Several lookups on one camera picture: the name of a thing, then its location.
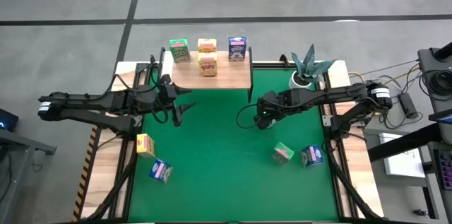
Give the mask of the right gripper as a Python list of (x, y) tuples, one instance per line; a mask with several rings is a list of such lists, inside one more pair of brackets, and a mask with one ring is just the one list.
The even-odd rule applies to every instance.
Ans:
[(268, 123), (275, 119), (280, 121), (285, 118), (290, 109), (287, 100), (287, 91), (276, 93), (270, 91), (258, 98), (256, 103), (256, 115), (254, 121), (259, 129), (267, 129)]

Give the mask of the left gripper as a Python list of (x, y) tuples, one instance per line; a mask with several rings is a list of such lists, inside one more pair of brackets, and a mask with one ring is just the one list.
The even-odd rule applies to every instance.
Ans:
[(181, 88), (172, 84), (172, 80), (169, 74), (164, 74), (160, 80), (158, 81), (158, 98), (156, 99), (157, 103), (157, 112), (162, 111), (164, 113), (165, 118), (161, 120), (157, 115), (155, 115), (155, 120), (161, 124), (164, 124), (168, 121), (168, 111), (170, 110), (172, 113), (172, 122), (175, 126), (181, 126), (182, 124), (182, 115), (185, 111), (193, 107), (196, 103), (189, 103), (180, 106), (175, 105), (175, 99), (178, 95), (183, 95), (191, 92), (191, 89)]

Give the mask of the yellow Corn Pops cereal box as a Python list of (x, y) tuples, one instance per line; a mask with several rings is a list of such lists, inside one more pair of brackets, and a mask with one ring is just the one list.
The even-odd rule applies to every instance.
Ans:
[(148, 134), (136, 136), (136, 152), (144, 158), (155, 157), (155, 142)]
[(198, 52), (217, 52), (217, 40), (215, 38), (198, 38)]
[(198, 53), (199, 72), (204, 77), (216, 76), (218, 73), (218, 56), (216, 52)]

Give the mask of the blue cereal box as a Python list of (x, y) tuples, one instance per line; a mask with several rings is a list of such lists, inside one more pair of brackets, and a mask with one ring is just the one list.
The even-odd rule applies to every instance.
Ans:
[(162, 183), (167, 183), (173, 166), (161, 159), (156, 159), (149, 173), (149, 178), (155, 179)]
[(246, 55), (246, 38), (228, 38), (229, 61), (244, 61)]
[(310, 145), (301, 150), (303, 167), (311, 167), (323, 163), (323, 156), (318, 145)]

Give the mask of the snake plant in white pot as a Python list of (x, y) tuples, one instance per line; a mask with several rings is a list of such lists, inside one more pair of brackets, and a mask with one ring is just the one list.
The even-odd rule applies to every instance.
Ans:
[(291, 53), (296, 69), (290, 76), (289, 89), (309, 88), (313, 84), (324, 82), (323, 75), (328, 72), (336, 60), (316, 62), (315, 54), (314, 44), (309, 47), (302, 61), (296, 53)]

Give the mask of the green felt mat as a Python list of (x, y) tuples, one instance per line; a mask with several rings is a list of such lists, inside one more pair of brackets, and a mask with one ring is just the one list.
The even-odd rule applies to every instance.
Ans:
[[(256, 70), (251, 101), (288, 87), (290, 71)], [(139, 158), (129, 209), (131, 222), (337, 220), (327, 163), (303, 167), (300, 151), (323, 141), (317, 108), (254, 126), (256, 110), (245, 90), (195, 90), (178, 97), (196, 104), (181, 126), (148, 115), (143, 131), (156, 156), (173, 166), (167, 183), (149, 178), (153, 159)], [(281, 165), (277, 142), (295, 154)]]

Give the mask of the yellow black hazard tape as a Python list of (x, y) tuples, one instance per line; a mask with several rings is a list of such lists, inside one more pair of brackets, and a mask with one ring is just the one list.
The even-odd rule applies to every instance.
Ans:
[(90, 132), (90, 139), (85, 154), (83, 169), (81, 172), (81, 179), (78, 185), (77, 196), (71, 222), (75, 223), (82, 218), (83, 206), (85, 198), (88, 193), (91, 173), (94, 167), (97, 146), (100, 140), (101, 129), (98, 126), (93, 126)]

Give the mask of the black power adapter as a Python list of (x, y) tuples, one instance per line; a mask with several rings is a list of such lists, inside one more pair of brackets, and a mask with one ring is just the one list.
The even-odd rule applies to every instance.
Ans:
[(408, 119), (418, 118), (417, 109), (408, 93), (402, 93), (398, 96), (400, 106)]

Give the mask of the black stand beam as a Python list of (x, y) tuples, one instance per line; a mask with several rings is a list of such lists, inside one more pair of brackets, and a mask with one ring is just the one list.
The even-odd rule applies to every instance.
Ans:
[(441, 130), (437, 123), (430, 124), (417, 131), (370, 148), (368, 150), (368, 155), (370, 161), (374, 162), (419, 148), (430, 142), (442, 142)]

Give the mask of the white board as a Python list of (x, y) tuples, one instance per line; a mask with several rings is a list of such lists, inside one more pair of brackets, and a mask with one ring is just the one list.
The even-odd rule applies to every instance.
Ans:
[(418, 148), (383, 159), (387, 175), (425, 178)]

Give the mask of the grey equipment cart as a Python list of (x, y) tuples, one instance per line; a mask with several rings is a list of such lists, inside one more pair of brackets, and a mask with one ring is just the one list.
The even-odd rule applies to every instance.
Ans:
[[(434, 113), (452, 108), (452, 42), (442, 48), (421, 49), (417, 52), (422, 71), (420, 88), (426, 94)], [(452, 190), (445, 190), (439, 174), (438, 152), (452, 151), (452, 124), (437, 123), (441, 130), (442, 142), (428, 144), (432, 165), (439, 184), (442, 204), (448, 223), (452, 224)]]

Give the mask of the grey metal desk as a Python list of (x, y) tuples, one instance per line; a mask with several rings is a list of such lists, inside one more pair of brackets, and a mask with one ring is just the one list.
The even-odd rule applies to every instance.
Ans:
[(0, 129), (0, 224), (11, 223), (35, 151), (54, 155), (56, 149), (56, 146)]

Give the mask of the tablet with blue screen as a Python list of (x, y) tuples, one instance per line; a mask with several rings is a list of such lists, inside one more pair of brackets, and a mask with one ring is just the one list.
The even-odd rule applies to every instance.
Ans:
[(452, 124), (452, 108), (429, 115), (429, 121)]

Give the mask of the black device with blue light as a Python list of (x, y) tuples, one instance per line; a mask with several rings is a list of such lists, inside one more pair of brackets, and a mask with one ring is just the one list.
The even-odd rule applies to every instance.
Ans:
[(0, 129), (13, 132), (18, 123), (18, 116), (0, 108)]

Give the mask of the keyboard with coloured keys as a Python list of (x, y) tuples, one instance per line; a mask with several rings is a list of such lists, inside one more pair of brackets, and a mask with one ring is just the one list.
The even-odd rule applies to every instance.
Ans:
[(452, 151), (439, 151), (437, 158), (443, 188), (452, 190)]

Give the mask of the black aluminium table frame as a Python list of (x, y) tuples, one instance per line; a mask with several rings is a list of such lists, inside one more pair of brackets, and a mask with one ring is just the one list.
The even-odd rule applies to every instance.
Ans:
[[(120, 61), (116, 65), (115, 73), (119, 74), (126, 83), (131, 85), (135, 79), (135, 71), (137, 64), (145, 63), (144, 61)], [(253, 69), (289, 69), (281, 61), (253, 61)], [(350, 85), (349, 72), (345, 61), (340, 60), (334, 63), (328, 70), (328, 80), (332, 86), (348, 86)], [(352, 134), (364, 137), (362, 129), (352, 127)], [(106, 142), (114, 135), (110, 130), (102, 129), (100, 133), (100, 140), (98, 145)], [(363, 198), (366, 204), (377, 213), (383, 216), (383, 209), (381, 205), (380, 196), (377, 190), (374, 173), (372, 172), (371, 162), (366, 150), (366, 144), (357, 136), (349, 136), (343, 139), (339, 150), (335, 150), (334, 156), (338, 164), (345, 164), (345, 160), (340, 160), (339, 157), (346, 158), (347, 161), (347, 175), (350, 176), (350, 181)], [(123, 169), (128, 165), (130, 156), (132, 154), (133, 141), (122, 143), (121, 138), (116, 138), (101, 148), (97, 149), (94, 167), (90, 177), (88, 193), (85, 198), (83, 206), (82, 219), (92, 215), (99, 207), (100, 203), (107, 197), (107, 194), (112, 189), (117, 175), (121, 175)], [(342, 182), (335, 178), (334, 182), (338, 183), (340, 192), (340, 203), (343, 207), (343, 214), (346, 217), (352, 217), (352, 199), (346, 194)], [(107, 208), (106, 213), (101, 220), (118, 219), (125, 217), (125, 210), (123, 206), (126, 205), (126, 193), (131, 192), (132, 183), (126, 179), (123, 186), (119, 190), (116, 199), (112, 202), (113, 206)]]

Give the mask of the wooden shelf with black frame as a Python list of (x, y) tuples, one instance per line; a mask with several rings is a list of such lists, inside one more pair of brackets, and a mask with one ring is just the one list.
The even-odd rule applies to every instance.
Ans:
[(200, 74), (198, 52), (190, 51), (191, 61), (175, 63), (171, 51), (160, 50), (161, 74), (169, 74), (172, 82), (190, 89), (245, 89), (247, 101), (251, 102), (253, 90), (252, 49), (248, 48), (244, 61), (229, 61), (228, 51), (217, 51), (218, 73), (214, 77)]

